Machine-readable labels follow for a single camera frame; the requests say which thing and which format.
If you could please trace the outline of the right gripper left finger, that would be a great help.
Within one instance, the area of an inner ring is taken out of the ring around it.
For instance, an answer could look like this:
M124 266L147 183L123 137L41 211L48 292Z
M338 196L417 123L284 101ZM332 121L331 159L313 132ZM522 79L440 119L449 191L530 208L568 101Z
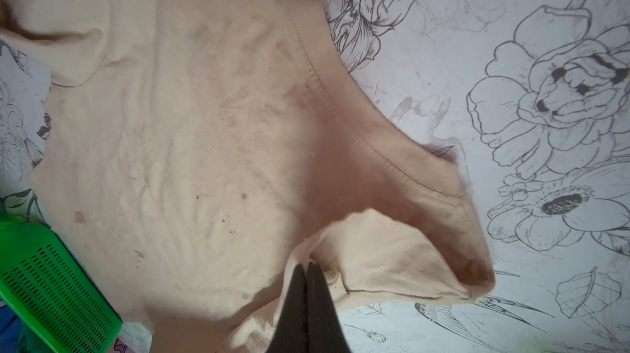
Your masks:
M267 353L308 351L307 284L304 267L295 266Z

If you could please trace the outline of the beige t-shirt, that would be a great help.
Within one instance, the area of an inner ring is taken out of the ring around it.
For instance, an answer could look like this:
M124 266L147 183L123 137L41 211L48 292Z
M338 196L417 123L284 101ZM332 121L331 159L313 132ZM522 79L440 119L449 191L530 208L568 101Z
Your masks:
M457 167L354 82L321 0L1 0L52 73L27 181L126 320L177 352L263 352L298 264L340 310L495 287Z

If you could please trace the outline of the blue t-shirt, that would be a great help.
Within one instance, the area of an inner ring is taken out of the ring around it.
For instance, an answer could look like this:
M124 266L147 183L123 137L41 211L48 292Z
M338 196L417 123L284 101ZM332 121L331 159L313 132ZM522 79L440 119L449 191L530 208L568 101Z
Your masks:
M0 310L0 352L16 353L21 334L21 320L5 304L1 304Z

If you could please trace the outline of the green plastic laundry basket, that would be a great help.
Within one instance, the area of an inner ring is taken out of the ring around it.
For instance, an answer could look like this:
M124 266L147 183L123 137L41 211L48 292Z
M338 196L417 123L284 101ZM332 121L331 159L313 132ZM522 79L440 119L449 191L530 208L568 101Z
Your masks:
M1 221L1 300L53 352L106 352L122 321L47 226Z

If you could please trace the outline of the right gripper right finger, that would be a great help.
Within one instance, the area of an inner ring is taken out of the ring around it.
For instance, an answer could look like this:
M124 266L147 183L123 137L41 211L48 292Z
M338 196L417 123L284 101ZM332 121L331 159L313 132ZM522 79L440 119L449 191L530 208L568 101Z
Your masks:
M308 265L308 352L350 353L323 269Z

